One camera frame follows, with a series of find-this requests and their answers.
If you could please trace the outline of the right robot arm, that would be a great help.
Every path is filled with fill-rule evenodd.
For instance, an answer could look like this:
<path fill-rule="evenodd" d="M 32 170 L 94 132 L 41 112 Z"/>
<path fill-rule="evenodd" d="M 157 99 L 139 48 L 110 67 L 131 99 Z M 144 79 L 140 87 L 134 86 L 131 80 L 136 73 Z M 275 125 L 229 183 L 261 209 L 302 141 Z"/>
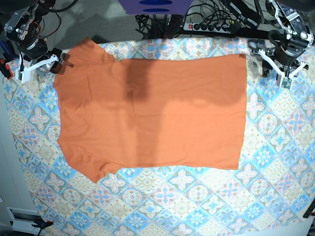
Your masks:
<path fill-rule="evenodd" d="M 48 63 L 48 70 L 58 74 L 62 68 L 62 51 L 48 50 L 40 35 L 40 22 L 54 9 L 55 3 L 54 0 L 2 0 L 0 24 L 6 38 L 16 44 L 27 61 L 37 63 L 56 56 L 56 61 Z"/>

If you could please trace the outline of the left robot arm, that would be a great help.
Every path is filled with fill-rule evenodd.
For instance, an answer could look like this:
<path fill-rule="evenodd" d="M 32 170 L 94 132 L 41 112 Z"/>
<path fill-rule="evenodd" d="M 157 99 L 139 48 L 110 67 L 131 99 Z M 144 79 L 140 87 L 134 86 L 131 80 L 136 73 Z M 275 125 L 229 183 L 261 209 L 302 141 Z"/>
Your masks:
<path fill-rule="evenodd" d="M 296 9 L 275 0 L 267 0 L 266 8 L 276 18 L 283 33 L 270 31 L 268 39 L 275 49 L 260 49 L 259 53 L 280 79 L 292 79 L 301 69 L 308 68 L 304 62 L 299 62 L 298 58 L 313 43 L 313 32 Z"/>

